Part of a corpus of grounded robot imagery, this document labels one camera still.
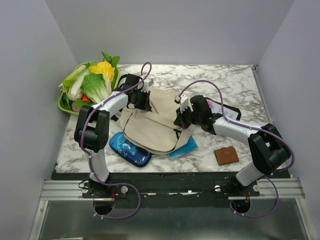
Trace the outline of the beige canvas student bag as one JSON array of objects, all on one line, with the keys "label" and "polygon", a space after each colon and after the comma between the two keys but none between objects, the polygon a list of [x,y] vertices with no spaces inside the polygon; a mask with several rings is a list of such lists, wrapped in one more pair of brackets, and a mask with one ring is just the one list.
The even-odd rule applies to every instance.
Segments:
[{"label": "beige canvas student bag", "polygon": [[150,111],[138,108],[122,109],[115,124],[126,140],[153,155],[167,155],[185,146],[193,134],[194,126],[184,129],[174,124],[178,104],[175,93],[151,88]]}]

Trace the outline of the white flower cover book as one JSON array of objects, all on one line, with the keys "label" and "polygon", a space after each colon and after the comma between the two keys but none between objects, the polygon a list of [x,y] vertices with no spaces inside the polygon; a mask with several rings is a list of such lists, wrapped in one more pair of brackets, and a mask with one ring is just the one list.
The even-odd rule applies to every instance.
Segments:
[{"label": "white flower cover book", "polygon": [[[212,100],[211,98],[205,98],[208,106],[213,114],[222,114],[222,105],[220,102]],[[232,107],[229,105],[223,105],[224,115],[231,120],[239,121],[241,119],[242,113],[239,108]]]}]

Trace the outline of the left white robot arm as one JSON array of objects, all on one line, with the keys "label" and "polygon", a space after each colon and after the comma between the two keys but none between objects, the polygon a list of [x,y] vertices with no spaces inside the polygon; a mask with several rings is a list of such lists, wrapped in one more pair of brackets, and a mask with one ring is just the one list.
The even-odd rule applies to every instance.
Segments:
[{"label": "left white robot arm", "polygon": [[74,132],[74,140],[87,156],[89,178],[96,182],[93,191],[101,198],[107,197],[111,191],[111,185],[107,182],[110,172],[105,158],[111,117],[128,105],[138,110],[152,110],[151,92],[144,78],[128,73],[120,79],[124,83],[115,88],[109,97],[91,107],[83,106],[80,109]]}]

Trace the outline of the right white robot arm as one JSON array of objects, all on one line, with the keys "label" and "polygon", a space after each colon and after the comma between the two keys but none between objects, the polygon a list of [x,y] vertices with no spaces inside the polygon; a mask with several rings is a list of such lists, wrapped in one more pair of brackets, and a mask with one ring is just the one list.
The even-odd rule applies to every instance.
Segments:
[{"label": "right white robot arm", "polygon": [[202,95],[189,99],[186,95],[179,94],[174,101],[179,104],[175,125],[183,129],[196,125],[210,134],[228,137],[249,146],[252,162],[230,181],[230,191],[236,196],[243,195],[251,183],[273,174],[293,157],[278,129],[272,124],[256,127],[226,119],[221,113],[213,113]]}]

